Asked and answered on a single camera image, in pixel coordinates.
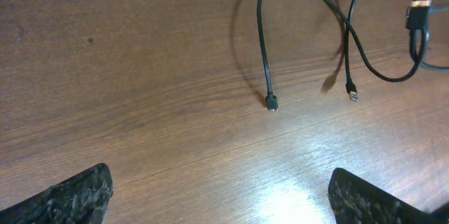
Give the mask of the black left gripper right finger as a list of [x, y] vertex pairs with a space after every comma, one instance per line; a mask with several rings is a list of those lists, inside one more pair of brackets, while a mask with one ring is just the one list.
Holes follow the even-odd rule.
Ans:
[[328, 199], [337, 224], [448, 224], [448, 204], [421, 211], [342, 168], [332, 173]]

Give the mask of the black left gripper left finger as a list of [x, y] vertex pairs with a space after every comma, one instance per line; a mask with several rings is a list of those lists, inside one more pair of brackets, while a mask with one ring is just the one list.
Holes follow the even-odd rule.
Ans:
[[102, 224], [113, 195], [108, 165], [99, 163], [1, 211], [1, 223]]

